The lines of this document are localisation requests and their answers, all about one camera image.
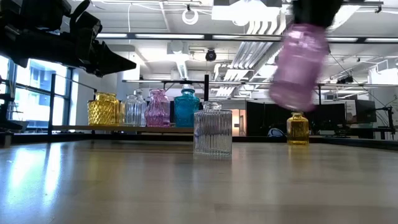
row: yellow glass jar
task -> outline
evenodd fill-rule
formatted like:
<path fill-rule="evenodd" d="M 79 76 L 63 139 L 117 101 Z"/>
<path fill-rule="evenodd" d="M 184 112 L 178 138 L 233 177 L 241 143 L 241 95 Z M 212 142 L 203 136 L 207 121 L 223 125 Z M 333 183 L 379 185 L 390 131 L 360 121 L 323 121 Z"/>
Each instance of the yellow glass jar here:
<path fill-rule="evenodd" d="M 310 142 L 310 131 L 308 120 L 302 113 L 292 113 L 287 120 L 287 142 L 289 144 L 308 144 Z"/>
<path fill-rule="evenodd" d="M 95 100 L 88 102 L 89 125 L 119 124 L 119 100 L 114 93 L 95 93 Z"/>

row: teal glass bottle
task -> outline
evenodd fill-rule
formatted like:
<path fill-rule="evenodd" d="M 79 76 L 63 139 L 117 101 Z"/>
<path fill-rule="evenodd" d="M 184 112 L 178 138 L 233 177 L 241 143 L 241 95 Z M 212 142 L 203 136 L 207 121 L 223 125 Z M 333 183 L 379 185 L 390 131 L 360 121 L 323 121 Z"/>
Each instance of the teal glass bottle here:
<path fill-rule="evenodd" d="M 193 114 L 199 110 L 199 98 L 193 94 L 195 90 L 183 89 L 182 96 L 174 99 L 175 126 L 180 128 L 193 128 Z"/>

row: pink glass jar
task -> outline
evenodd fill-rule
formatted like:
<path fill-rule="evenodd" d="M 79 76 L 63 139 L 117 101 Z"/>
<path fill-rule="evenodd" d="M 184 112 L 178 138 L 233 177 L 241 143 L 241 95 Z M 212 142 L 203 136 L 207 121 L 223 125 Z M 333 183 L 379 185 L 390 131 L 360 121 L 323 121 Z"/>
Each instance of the pink glass jar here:
<path fill-rule="evenodd" d="M 269 96 L 279 106 L 290 110 L 312 110 L 313 89 L 327 54 L 324 28 L 294 24 L 279 54 L 278 69 L 269 88 Z"/>
<path fill-rule="evenodd" d="M 164 93 L 165 91 L 160 89 L 150 91 L 151 100 L 145 111 L 148 127 L 170 126 L 170 101 Z"/>

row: jar lid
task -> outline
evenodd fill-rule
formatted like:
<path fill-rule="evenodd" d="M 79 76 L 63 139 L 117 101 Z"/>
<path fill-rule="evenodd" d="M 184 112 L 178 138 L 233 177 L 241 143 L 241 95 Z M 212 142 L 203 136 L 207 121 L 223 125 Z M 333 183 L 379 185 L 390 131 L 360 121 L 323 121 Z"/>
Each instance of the jar lid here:
<path fill-rule="evenodd" d="M 184 89 L 181 90 L 181 93 L 184 93 L 184 92 L 195 93 L 195 90 L 193 90 L 191 88 L 186 88 L 186 89 L 184 88 Z"/>
<path fill-rule="evenodd" d="M 203 102 L 204 110 L 221 110 L 223 107 L 222 102 L 219 101 L 205 101 Z"/>

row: security camera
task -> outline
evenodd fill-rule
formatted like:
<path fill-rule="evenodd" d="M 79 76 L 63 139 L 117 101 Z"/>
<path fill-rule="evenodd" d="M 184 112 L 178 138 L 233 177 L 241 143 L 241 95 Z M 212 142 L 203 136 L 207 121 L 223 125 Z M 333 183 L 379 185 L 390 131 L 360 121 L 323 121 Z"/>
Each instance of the security camera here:
<path fill-rule="evenodd" d="M 217 58 L 217 54 L 214 49 L 208 49 L 206 54 L 206 61 L 213 62 Z"/>

